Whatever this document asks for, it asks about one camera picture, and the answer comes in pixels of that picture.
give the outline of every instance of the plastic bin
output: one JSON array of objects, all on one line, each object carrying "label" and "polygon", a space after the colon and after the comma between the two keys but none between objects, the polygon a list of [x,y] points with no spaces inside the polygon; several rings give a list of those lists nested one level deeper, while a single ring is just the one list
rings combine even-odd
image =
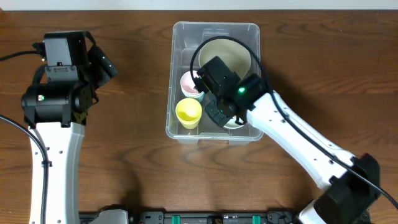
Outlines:
[{"label": "plastic bin", "polygon": [[[181,76],[189,71],[192,55],[196,48],[206,39],[225,35],[239,39],[247,44],[260,57],[260,29],[252,23],[219,23],[219,22],[178,22],[173,27],[172,59],[170,66],[169,102],[167,103],[166,133],[180,143],[196,144],[200,139],[227,140],[230,144],[248,144],[262,138],[263,133],[246,124],[244,127],[227,130],[218,127],[204,111],[209,103],[208,94],[201,102],[203,114],[195,129],[186,129],[175,115],[175,106],[184,99],[180,87]],[[193,64],[198,70],[198,55]],[[260,75],[256,61],[251,59],[248,73]]]}]

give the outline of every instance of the green light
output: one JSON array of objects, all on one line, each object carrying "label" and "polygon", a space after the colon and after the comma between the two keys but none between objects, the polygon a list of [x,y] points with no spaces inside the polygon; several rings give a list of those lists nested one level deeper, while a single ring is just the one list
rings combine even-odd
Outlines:
[{"label": "green light", "polygon": [[244,87],[241,87],[241,88],[238,89],[238,91],[239,91],[240,93],[243,93],[245,90],[246,90],[246,89],[245,89]]}]

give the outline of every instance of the green strip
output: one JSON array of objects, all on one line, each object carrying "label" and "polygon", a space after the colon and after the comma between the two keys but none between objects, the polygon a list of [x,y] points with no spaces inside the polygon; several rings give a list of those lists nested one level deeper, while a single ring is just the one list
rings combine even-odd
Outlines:
[{"label": "green strip", "polygon": [[253,215],[253,224],[261,224],[261,217],[259,215]]},{"label": "green strip", "polygon": [[172,224],[180,224],[180,216],[179,215],[172,216]]}]

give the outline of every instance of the brown wooden surface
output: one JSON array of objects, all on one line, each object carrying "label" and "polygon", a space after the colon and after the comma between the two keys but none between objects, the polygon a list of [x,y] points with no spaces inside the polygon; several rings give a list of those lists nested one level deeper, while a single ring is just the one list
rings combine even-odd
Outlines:
[{"label": "brown wooden surface", "polygon": [[[321,192],[264,136],[247,146],[181,145],[165,133],[172,27],[178,21],[254,22],[276,90],[341,147],[373,155],[398,198],[398,14],[395,11],[4,12],[0,55],[30,50],[46,32],[89,30],[119,69],[90,109],[80,154],[79,206],[126,203],[179,210],[303,208]],[[20,99],[42,62],[0,63],[0,113],[23,122]],[[0,223],[27,223],[28,137],[0,123]],[[374,223],[398,213],[381,197]]]}]

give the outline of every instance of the white wall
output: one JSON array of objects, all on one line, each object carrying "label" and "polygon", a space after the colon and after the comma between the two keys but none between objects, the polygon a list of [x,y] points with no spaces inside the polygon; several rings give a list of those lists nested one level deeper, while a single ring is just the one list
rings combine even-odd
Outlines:
[{"label": "white wall", "polygon": [[398,0],[0,0],[3,10],[398,9]]}]

